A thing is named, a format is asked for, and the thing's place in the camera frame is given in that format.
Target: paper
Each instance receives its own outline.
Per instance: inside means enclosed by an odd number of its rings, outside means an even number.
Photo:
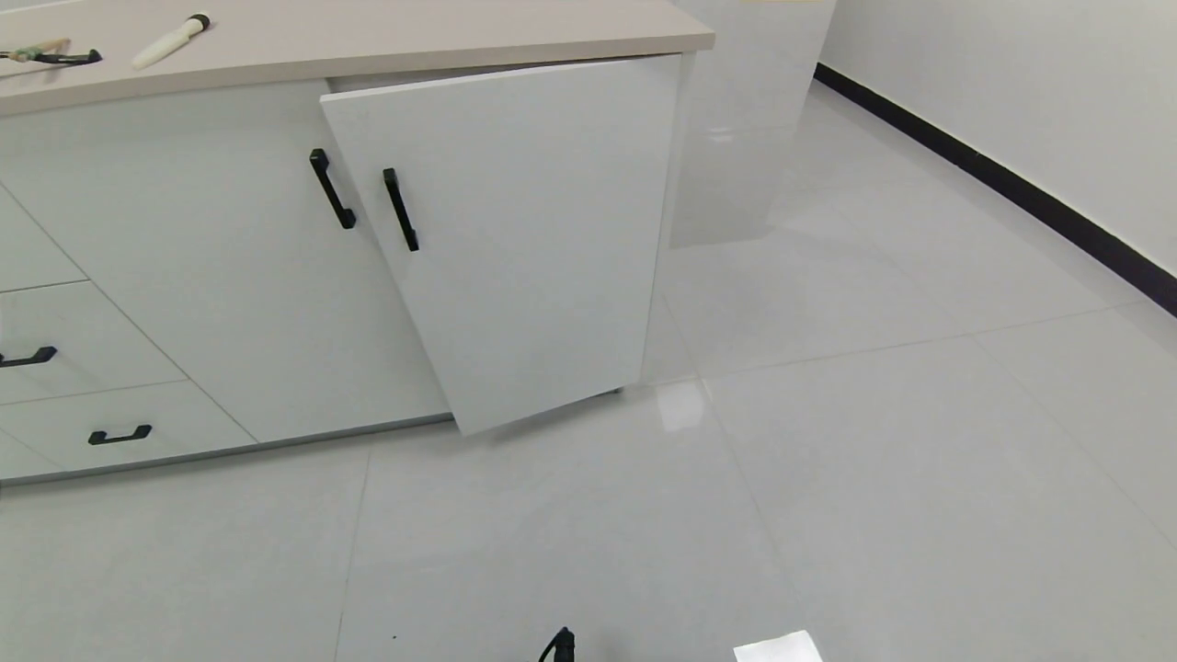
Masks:
[[[736,662],[822,662],[813,638],[805,630],[740,646],[732,653],[736,654]]]

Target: tile floor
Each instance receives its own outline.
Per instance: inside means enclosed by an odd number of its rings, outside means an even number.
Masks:
[[[5,489],[0,658],[1177,660],[1177,320],[820,86],[704,148],[645,385]]]

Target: beige countertop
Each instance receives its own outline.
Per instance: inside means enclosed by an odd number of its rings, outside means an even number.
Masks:
[[[213,26],[144,69],[131,59],[195,12]],[[284,80],[707,49],[663,0],[80,0],[0,12],[0,49],[55,38],[94,65],[0,60],[0,117]]]

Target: white cabinet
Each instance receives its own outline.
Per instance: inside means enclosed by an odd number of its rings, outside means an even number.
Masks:
[[[337,150],[324,81],[0,120],[0,181],[259,441],[448,411],[360,214],[308,157]],[[335,164],[344,205],[359,201]]]
[[[60,466],[0,431],[0,481],[59,471]]]
[[[463,432],[638,380],[680,59],[324,97]]]
[[[185,379],[92,283],[0,294],[0,404]]]
[[[16,200],[0,187],[0,292],[85,279]]]
[[[67,471],[254,443],[192,382],[4,405],[0,430]]]

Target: drawer handle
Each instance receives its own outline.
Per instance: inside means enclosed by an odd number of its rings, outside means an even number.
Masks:
[[[41,347],[36,350],[36,353],[28,358],[14,358],[12,360],[5,360],[4,355],[0,355],[0,368],[20,368],[21,365],[36,365],[38,363],[49,363],[49,359],[58,356],[58,349],[54,346]]]
[[[405,233],[408,250],[419,251],[421,245],[417,243],[417,231],[413,230],[413,223],[408,220],[408,210],[405,208],[405,200],[400,197],[400,180],[397,179],[397,168],[385,168],[384,187],[388,190],[388,197],[392,198],[392,208],[397,210],[397,220],[400,221],[400,231]]]
[[[140,425],[135,428],[135,431],[127,437],[107,437],[104,430],[99,430],[89,436],[89,441],[86,442],[92,446],[100,446],[102,444],[117,444],[119,442],[135,442],[139,439],[146,439],[147,435],[151,435],[151,425]]]
[[[331,159],[327,158],[326,152],[318,147],[311,150],[311,167],[314,168],[314,174],[319,178],[319,184],[322,185],[322,192],[327,194],[331,208],[335,210],[335,218],[339,219],[339,225],[343,225],[344,230],[351,230],[355,227],[355,212],[345,207],[339,201],[335,187],[331,184],[331,178],[327,177],[327,166],[330,165]]]

